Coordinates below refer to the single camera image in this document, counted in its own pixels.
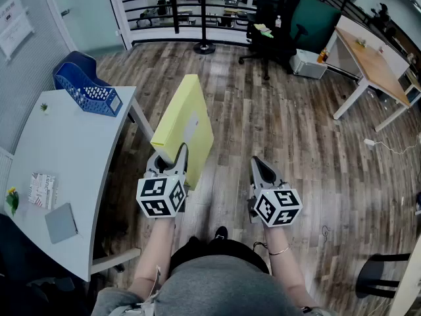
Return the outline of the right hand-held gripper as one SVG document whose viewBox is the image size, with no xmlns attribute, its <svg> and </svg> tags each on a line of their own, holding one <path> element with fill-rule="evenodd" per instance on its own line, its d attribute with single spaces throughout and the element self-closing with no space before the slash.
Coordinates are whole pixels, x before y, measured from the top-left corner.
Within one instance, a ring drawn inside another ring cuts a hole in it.
<svg viewBox="0 0 421 316">
<path fill-rule="evenodd" d="M 303 208 L 297 190 L 282 182 L 277 167 L 257 156 L 251 158 L 251 172 L 253 184 L 247 200 L 250 222 L 262 222 L 269 228 L 291 225 Z M 264 188 L 266 183 L 271 184 L 269 188 Z"/>
</svg>

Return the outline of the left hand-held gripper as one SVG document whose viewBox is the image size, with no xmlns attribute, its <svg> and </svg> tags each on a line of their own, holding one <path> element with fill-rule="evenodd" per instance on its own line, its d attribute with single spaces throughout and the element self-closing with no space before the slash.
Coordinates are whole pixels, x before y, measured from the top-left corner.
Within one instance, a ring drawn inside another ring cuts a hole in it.
<svg viewBox="0 0 421 316">
<path fill-rule="evenodd" d="M 176 160 L 163 172 L 158 153 L 147 161 L 147 172 L 138 180 L 136 200 L 148 218 L 171 218 L 185 211 L 187 192 L 184 182 L 188 164 L 188 146 L 180 145 Z"/>
</svg>

